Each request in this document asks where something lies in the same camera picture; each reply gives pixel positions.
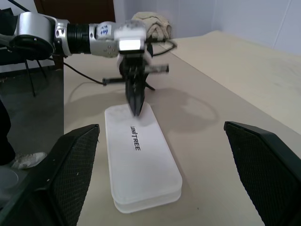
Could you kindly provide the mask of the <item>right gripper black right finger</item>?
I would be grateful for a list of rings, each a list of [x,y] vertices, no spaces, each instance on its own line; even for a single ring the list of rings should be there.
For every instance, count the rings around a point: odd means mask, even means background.
[[[265,226],[301,226],[301,159],[267,130],[233,121],[223,129],[240,181]]]

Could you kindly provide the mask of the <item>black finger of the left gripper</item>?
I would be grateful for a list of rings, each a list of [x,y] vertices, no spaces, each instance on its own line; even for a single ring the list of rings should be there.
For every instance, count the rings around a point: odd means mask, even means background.
[[[135,97],[136,97],[136,110],[135,115],[139,116],[143,107],[144,98],[145,98],[145,80],[141,80],[136,83],[136,91],[135,91]]]
[[[133,116],[136,116],[135,85],[131,80],[126,81],[126,97]]]

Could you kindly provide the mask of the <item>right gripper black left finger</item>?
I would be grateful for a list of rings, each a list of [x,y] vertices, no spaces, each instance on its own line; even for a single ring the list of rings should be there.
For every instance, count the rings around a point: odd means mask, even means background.
[[[61,136],[48,156],[9,190],[0,226],[77,226],[91,181],[98,124]]]

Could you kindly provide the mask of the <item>white plastic pencil case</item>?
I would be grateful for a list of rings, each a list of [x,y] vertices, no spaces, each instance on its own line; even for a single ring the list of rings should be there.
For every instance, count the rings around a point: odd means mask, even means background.
[[[127,104],[105,115],[111,195],[121,213],[177,201],[182,177],[148,103],[134,117]]]

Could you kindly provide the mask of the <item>white shoe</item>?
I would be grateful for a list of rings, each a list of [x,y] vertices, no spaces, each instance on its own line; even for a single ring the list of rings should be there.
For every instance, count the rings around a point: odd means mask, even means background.
[[[37,166],[46,157],[47,157],[47,153],[45,152],[18,155],[13,160],[11,167],[17,170],[26,170]]]

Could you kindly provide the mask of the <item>beige crumpled cloth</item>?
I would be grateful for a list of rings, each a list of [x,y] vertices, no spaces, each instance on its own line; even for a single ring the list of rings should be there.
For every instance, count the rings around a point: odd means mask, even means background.
[[[132,17],[133,20],[142,21],[145,25],[147,38],[170,39],[172,37],[172,27],[169,21],[162,15],[155,12],[137,12]]]

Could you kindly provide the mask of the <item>dark trouser leg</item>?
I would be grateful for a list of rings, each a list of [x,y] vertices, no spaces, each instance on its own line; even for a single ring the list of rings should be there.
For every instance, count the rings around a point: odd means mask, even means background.
[[[16,156],[7,138],[10,128],[11,121],[9,114],[3,102],[0,100],[0,166],[9,164]]]

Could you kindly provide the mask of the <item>black thin stand legs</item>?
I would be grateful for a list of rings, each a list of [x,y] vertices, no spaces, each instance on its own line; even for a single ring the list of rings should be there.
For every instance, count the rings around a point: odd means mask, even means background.
[[[38,66],[39,66],[39,69],[41,70],[46,82],[48,82],[48,78],[47,78],[47,75],[43,69],[43,67],[41,66],[39,60],[36,60]],[[25,68],[26,68],[26,73],[29,77],[29,80],[30,80],[30,85],[31,85],[31,91],[32,91],[32,95],[34,97],[36,97],[36,93],[35,93],[35,89],[34,89],[34,85],[33,85],[33,81],[32,81],[32,76],[31,76],[31,73],[30,73],[30,69],[29,69],[29,66],[28,66],[28,62],[27,62],[27,59],[24,59],[24,64],[25,64]]]

